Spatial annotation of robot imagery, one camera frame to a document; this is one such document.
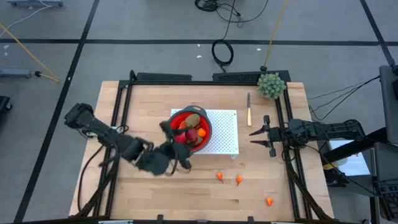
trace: artificial plant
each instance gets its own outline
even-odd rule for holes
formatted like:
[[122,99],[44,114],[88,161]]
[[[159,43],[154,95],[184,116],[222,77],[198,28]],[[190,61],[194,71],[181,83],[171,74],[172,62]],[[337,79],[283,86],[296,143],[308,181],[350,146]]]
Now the artificial plant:
[[285,81],[279,78],[279,73],[261,75],[257,82],[257,91],[262,97],[276,100],[286,89]]

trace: gray floor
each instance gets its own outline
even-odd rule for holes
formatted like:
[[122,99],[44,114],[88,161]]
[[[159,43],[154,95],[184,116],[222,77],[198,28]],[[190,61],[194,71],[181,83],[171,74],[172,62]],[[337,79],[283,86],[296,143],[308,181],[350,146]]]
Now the gray floor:
[[[79,39],[93,0],[64,0],[65,6],[39,12],[13,28],[24,39]],[[386,41],[398,41],[395,0],[368,0],[369,8]],[[264,1],[237,1],[236,7],[249,19]],[[271,37],[283,1],[270,0],[265,13],[242,28],[231,24],[227,39],[264,40]],[[0,22],[8,25],[34,9],[0,2]],[[218,39],[226,22],[216,13],[202,12],[192,1],[101,0],[89,39]],[[377,41],[357,0],[289,1],[277,40]],[[0,44],[0,67],[42,70],[17,44]],[[62,82],[43,78],[2,78],[0,95],[10,96],[14,108],[0,134],[0,223],[13,221],[35,160],[49,126],[63,81],[77,44],[26,44]],[[235,58],[227,71],[253,71],[264,63],[266,45],[234,45]],[[398,60],[398,47],[389,47]],[[217,47],[220,59],[228,51]],[[289,70],[293,81],[304,82],[308,96],[315,96],[378,75],[386,58],[379,46],[275,45],[269,70]],[[211,45],[201,44],[85,44],[61,117],[24,221],[64,218],[68,215],[85,140],[63,125],[63,116],[77,102],[96,104],[101,82],[126,79],[136,72],[187,73],[194,80],[211,80],[220,68],[211,56]],[[312,100],[312,106],[331,98]],[[331,107],[318,111],[325,114]],[[379,82],[364,86],[340,105],[324,122],[359,120],[366,133],[384,126]],[[336,218],[360,222],[369,218],[366,197],[330,189]]]

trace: knife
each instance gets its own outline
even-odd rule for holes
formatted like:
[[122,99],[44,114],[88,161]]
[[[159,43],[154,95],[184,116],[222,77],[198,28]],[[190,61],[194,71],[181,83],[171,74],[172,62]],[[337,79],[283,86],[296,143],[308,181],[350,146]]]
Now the knife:
[[248,126],[251,126],[250,93],[248,93]]

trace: small orange piece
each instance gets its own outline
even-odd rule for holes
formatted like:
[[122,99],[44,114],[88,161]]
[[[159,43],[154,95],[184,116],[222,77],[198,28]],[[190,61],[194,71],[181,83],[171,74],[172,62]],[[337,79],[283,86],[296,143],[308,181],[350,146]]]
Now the small orange piece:
[[218,172],[218,173],[217,173],[217,178],[218,178],[222,183],[224,183],[224,181],[223,181],[223,173],[222,173],[222,172]]
[[242,175],[237,175],[236,176],[236,183],[238,183],[238,184],[236,184],[236,186],[238,186],[242,182],[242,180],[243,180],[243,176]]
[[178,129],[185,129],[186,127],[185,127],[185,121],[182,121],[181,123],[180,123],[180,126],[178,127]]
[[274,199],[272,199],[272,197],[267,197],[266,202],[267,202],[268,206],[271,206],[272,203],[274,202]]
[[206,131],[203,128],[199,128],[198,135],[203,138],[206,136]]

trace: white perforated board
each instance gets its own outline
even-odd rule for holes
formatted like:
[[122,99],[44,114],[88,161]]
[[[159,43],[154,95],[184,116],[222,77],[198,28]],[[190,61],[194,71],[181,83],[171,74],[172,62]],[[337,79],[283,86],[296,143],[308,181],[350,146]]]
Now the white perforated board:
[[[171,115],[182,109],[172,109]],[[238,120],[236,110],[206,110],[213,134],[209,143],[195,154],[238,155]]]

